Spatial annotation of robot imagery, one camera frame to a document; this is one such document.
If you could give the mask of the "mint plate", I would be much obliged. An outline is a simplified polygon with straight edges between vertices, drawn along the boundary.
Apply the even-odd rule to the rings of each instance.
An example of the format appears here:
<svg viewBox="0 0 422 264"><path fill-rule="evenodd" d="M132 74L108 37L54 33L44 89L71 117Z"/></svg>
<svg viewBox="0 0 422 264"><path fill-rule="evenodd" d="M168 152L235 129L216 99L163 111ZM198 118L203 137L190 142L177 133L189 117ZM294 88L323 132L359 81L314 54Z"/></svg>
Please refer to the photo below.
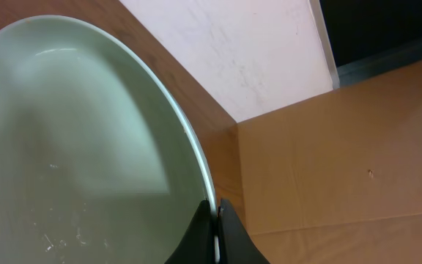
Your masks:
<svg viewBox="0 0 422 264"><path fill-rule="evenodd" d="M78 19L0 29L0 263L164 263L215 191L188 118Z"/></svg>

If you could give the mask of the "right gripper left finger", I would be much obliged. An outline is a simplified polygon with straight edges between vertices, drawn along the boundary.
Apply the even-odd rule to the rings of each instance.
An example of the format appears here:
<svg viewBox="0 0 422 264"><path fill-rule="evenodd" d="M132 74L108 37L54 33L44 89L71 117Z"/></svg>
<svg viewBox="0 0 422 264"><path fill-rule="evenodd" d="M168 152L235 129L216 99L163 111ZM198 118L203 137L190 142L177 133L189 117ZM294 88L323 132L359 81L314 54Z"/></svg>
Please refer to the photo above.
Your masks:
<svg viewBox="0 0 422 264"><path fill-rule="evenodd" d="M213 264L215 245L210 203L199 203L182 240L165 264Z"/></svg>

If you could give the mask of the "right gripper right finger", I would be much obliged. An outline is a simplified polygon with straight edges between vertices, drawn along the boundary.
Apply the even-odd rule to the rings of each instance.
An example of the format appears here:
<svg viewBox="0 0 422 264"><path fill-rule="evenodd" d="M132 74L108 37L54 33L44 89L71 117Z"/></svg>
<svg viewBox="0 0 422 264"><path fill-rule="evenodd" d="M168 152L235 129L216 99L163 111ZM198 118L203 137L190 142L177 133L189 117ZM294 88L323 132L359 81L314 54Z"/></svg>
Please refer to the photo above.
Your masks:
<svg viewBox="0 0 422 264"><path fill-rule="evenodd" d="M221 199L218 211L220 264L269 264L257 249L228 199Z"/></svg>

